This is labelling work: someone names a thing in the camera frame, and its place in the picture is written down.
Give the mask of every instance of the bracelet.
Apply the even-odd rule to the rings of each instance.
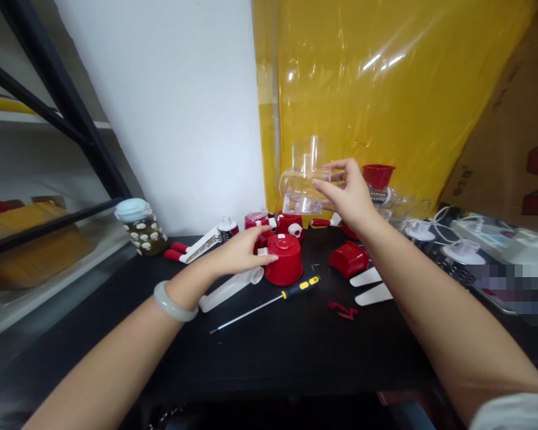
[[[155,301],[164,312],[180,323],[187,323],[197,316],[198,307],[193,311],[188,311],[175,302],[166,293],[166,284],[168,281],[162,281],[154,288]]]

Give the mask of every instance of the yellow plastic sheet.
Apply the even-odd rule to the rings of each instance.
[[[293,143],[434,204],[538,2],[253,0],[267,207]]]

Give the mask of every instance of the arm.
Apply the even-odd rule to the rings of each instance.
[[[261,226],[239,233],[199,258],[166,285],[179,306],[192,310],[218,277],[266,265],[276,256],[254,256]],[[104,337],[60,382],[25,430],[118,428],[183,323],[150,297]]]
[[[344,190],[313,181],[357,233],[466,425],[496,397],[538,393],[538,371],[472,295],[384,221],[353,159]]]

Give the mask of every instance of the shelf frame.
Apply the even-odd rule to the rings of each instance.
[[[109,209],[131,198],[114,160],[30,0],[0,0],[0,11],[44,83],[60,116],[0,67],[0,86],[76,142],[110,200],[0,240],[0,253]]]

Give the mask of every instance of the hand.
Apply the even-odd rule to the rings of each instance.
[[[237,274],[272,263],[279,257],[276,255],[253,255],[253,247],[257,237],[270,229],[270,226],[258,226],[240,232],[206,257],[213,263],[219,276]]]
[[[345,180],[345,188],[341,189],[330,182],[318,179],[313,179],[313,187],[327,197],[343,221],[354,231],[358,231],[366,225],[367,220],[372,217],[376,218],[378,213],[356,160],[354,158],[342,159],[327,164],[325,167],[344,169],[344,172],[336,177]]]

